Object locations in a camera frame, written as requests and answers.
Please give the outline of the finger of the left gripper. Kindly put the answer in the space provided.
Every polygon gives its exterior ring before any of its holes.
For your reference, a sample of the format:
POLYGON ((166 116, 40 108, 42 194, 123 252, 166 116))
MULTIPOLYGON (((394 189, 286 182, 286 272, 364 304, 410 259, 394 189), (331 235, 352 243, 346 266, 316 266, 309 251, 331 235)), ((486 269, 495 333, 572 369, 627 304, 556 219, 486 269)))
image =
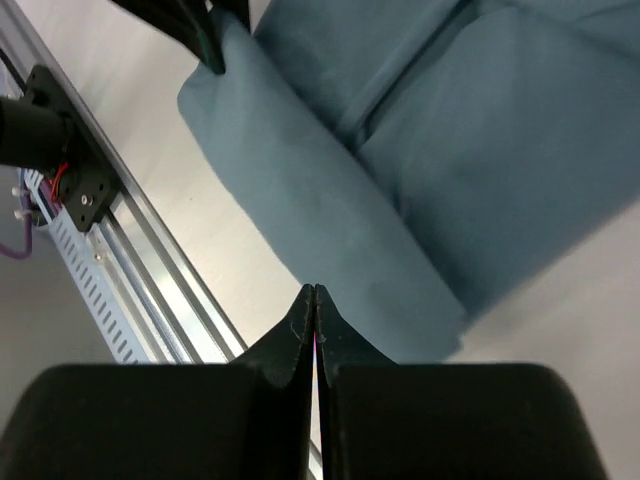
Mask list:
POLYGON ((226 65, 222 49, 223 17, 235 17, 247 30, 250 29, 250 6, 247 0, 205 1, 205 18, 202 21, 203 63, 215 74, 223 75, 226 65))
POLYGON ((221 42, 204 1, 113 0, 113 3, 182 44, 213 73, 223 72, 221 42))

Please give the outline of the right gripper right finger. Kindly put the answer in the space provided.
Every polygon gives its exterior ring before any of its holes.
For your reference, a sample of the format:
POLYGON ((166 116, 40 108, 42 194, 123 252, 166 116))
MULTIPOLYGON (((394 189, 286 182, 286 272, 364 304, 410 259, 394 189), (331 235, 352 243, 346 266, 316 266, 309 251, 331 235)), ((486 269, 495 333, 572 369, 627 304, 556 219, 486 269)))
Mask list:
POLYGON ((315 290, 315 353, 319 394, 320 432, 323 476, 336 479, 333 467, 339 461, 336 414, 333 405, 334 384, 338 370, 344 366, 387 366, 395 362, 379 351, 340 314, 327 288, 315 290))

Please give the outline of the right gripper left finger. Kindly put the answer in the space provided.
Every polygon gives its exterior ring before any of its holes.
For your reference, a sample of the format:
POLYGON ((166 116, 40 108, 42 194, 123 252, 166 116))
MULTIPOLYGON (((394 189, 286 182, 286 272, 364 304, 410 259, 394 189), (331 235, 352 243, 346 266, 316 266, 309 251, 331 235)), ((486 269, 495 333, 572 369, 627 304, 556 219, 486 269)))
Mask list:
POLYGON ((242 461, 244 479, 304 479, 309 462, 313 287, 234 363, 256 376, 242 461))

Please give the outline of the blue-grey t-shirt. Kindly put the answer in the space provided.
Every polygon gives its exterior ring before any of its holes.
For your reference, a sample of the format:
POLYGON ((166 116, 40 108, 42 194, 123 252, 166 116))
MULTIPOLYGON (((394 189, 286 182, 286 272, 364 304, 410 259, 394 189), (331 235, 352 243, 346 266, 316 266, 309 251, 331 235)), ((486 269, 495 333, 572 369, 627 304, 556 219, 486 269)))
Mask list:
POLYGON ((399 362, 639 195, 635 1, 273 1, 179 110, 282 263, 399 362))

